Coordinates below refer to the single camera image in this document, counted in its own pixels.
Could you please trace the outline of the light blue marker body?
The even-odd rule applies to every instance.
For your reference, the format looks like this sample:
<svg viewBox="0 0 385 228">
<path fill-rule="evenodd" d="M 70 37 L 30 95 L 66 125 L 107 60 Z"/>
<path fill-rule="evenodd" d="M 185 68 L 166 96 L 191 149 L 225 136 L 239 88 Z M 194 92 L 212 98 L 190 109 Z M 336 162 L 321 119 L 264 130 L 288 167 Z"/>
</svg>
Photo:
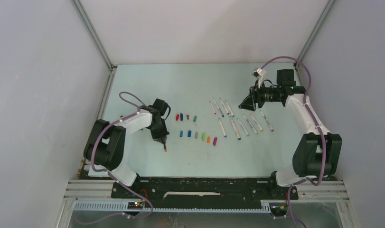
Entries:
<svg viewBox="0 0 385 228">
<path fill-rule="evenodd" d="M 226 134 L 225 128 L 223 126 L 223 123 L 222 123 L 220 118 L 218 120 L 219 120 L 219 125 L 220 125 L 220 128 L 221 128 L 222 134 L 223 134 L 224 138 L 226 138 L 227 134 Z"/>
</svg>

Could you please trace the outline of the orange cap marker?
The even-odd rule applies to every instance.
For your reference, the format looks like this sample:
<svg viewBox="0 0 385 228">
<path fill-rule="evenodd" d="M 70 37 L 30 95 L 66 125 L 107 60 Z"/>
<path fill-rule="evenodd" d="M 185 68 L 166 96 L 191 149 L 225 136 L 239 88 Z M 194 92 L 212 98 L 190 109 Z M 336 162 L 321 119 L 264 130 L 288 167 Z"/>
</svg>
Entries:
<svg viewBox="0 0 385 228">
<path fill-rule="evenodd" d="M 257 121 L 257 119 L 254 117 L 254 115 L 250 114 L 250 117 L 254 120 L 255 124 L 258 126 L 260 132 L 263 132 L 264 129 L 262 128 L 262 126 L 259 124 L 259 122 Z"/>
</svg>

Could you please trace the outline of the teal cap marker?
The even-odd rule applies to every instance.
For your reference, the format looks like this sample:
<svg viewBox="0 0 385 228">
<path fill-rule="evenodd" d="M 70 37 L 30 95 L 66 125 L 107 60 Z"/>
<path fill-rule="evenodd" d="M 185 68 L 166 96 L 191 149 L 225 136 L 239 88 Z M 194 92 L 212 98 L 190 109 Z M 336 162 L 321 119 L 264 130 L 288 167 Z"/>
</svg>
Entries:
<svg viewBox="0 0 385 228">
<path fill-rule="evenodd" d="M 233 112 L 233 110 L 232 110 L 232 108 L 231 108 L 231 106 L 230 106 L 230 104 L 228 103 L 227 100 L 225 100 L 225 103 L 226 103 L 226 106 L 227 106 L 227 108 L 228 108 L 228 111 L 229 111 L 230 115 L 231 115 L 232 117 L 235 117 L 235 114 L 234 114 L 234 112 Z"/>
</svg>

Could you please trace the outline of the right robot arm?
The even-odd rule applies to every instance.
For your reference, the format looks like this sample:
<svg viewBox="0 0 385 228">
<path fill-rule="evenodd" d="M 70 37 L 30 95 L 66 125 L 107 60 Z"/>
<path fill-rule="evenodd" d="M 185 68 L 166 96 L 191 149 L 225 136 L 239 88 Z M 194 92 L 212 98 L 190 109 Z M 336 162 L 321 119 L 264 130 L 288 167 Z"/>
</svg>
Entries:
<svg viewBox="0 0 385 228">
<path fill-rule="evenodd" d="M 274 199 L 286 192 L 286 187 L 304 181 L 322 180 L 336 173 L 342 147 L 342 138 L 325 127 L 315 113 L 305 87 L 296 85 L 292 69 L 277 70 L 276 85 L 266 87 L 266 71 L 253 70 L 256 78 L 248 96 L 239 104 L 240 109 L 256 111 L 267 102 L 281 103 L 292 115 L 302 138 L 293 154 L 292 164 L 276 171 L 275 181 L 267 185 Z"/>
</svg>

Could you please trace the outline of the dark blue cap marker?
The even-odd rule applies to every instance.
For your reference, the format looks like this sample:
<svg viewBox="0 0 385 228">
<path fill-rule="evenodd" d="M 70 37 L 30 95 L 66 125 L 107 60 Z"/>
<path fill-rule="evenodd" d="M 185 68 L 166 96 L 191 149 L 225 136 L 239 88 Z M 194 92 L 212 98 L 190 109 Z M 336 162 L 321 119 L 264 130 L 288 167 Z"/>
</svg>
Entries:
<svg viewBox="0 0 385 228">
<path fill-rule="evenodd" d="M 216 101 L 216 99 L 215 99 L 214 97 L 213 97 L 213 101 L 214 101 L 214 103 L 215 103 L 217 109 L 219 110 L 220 115 L 221 115 L 222 117 L 224 117 L 224 113 L 223 113 L 222 109 L 220 108 L 218 102 Z"/>
</svg>

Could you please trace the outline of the brown cap marker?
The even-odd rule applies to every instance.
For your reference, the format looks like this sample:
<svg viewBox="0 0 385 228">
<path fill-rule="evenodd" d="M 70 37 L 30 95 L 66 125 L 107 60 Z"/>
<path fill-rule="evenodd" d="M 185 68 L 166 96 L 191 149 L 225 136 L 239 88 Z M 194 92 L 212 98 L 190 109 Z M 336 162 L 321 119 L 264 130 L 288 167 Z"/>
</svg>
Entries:
<svg viewBox="0 0 385 228">
<path fill-rule="evenodd" d="M 219 100 L 220 100 L 220 103 L 222 104 L 223 108 L 225 109 L 226 114 L 230 115 L 230 112 L 229 112 L 225 102 L 223 101 L 223 99 L 220 98 Z"/>
</svg>

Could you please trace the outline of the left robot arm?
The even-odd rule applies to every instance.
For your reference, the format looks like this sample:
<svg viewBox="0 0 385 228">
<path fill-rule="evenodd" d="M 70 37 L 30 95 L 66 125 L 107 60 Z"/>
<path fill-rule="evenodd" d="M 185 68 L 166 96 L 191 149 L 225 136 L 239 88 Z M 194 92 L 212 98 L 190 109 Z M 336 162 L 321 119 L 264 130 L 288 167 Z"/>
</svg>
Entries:
<svg viewBox="0 0 385 228">
<path fill-rule="evenodd" d="M 138 174 L 124 160 L 125 140 L 143 128 L 150 130 L 152 139 L 166 148 L 169 132 L 166 119 L 171 107 L 164 100 L 156 99 L 152 105 L 137 107 L 136 112 L 109 122 L 97 120 L 87 140 L 84 157 L 90 161 L 93 172 L 103 172 L 122 183 L 123 192 L 130 198 L 139 196 L 141 185 L 135 180 Z"/>
</svg>

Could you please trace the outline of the green cap marker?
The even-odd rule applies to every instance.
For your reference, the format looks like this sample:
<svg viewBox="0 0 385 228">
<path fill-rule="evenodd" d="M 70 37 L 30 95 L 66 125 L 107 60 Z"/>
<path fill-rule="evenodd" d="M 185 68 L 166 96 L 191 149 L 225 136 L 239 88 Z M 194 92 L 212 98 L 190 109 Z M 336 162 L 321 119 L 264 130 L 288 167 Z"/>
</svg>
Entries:
<svg viewBox="0 0 385 228">
<path fill-rule="evenodd" d="M 245 114 L 243 114 L 243 117 L 244 117 L 244 119 L 246 120 L 246 122 L 248 123 L 248 125 L 251 127 L 252 131 L 253 131 L 255 134 L 258 134 L 258 131 L 255 129 L 255 127 L 252 125 L 252 123 L 248 120 L 248 118 L 245 116 Z"/>
</svg>

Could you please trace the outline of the purple cap marker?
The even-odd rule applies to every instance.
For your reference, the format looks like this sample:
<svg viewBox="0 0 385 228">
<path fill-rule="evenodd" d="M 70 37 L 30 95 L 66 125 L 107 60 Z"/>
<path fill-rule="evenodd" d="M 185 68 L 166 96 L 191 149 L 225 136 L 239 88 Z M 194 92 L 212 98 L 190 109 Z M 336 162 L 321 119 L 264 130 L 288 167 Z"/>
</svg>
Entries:
<svg viewBox="0 0 385 228">
<path fill-rule="evenodd" d="M 274 128 L 272 127 L 272 125 L 271 125 L 271 123 L 269 122 L 269 120 L 268 120 L 267 116 L 265 115 L 265 113 L 264 113 L 262 110 L 260 110 L 260 113 L 262 114 L 262 116 L 263 116 L 263 118 L 264 118 L 266 124 L 267 124 L 268 127 L 270 128 L 271 132 L 274 132 Z"/>
</svg>

